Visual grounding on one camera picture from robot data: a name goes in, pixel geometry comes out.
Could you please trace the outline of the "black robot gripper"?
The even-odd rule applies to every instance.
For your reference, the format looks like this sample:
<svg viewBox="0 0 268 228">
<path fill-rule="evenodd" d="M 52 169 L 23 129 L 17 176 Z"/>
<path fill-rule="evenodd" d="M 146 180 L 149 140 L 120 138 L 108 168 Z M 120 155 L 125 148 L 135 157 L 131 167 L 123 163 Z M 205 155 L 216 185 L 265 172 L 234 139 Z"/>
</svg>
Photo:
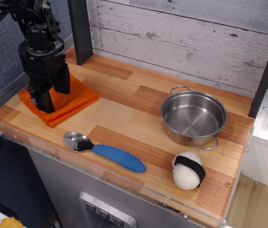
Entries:
<svg viewBox="0 0 268 228">
<path fill-rule="evenodd" d="M 52 113 L 55 111 L 49 90 L 70 92 L 70 73 L 65 55 L 55 54 L 54 46 L 48 51 L 33 50 L 27 42 L 22 42 L 18 53 L 25 73 L 29 76 L 28 92 L 31 103 L 38 110 Z"/>
</svg>

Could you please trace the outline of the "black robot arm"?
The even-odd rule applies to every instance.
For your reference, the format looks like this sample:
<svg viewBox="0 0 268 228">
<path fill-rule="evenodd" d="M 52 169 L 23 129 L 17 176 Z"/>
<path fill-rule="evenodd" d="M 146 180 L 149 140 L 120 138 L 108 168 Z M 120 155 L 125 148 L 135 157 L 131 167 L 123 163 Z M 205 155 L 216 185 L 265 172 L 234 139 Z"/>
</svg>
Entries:
<svg viewBox="0 0 268 228">
<path fill-rule="evenodd" d="M 8 14 L 18 23 L 25 38 L 18 46 L 18 54 L 29 76 L 30 100 L 38 110 L 50 114 L 55 110 L 50 89 L 62 94 L 70 92 L 64 48 L 55 45 L 57 41 L 64 44 L 59 37 L 60 23 L 47 0 L 0 0 L 0 21 Z"/>
</svg>

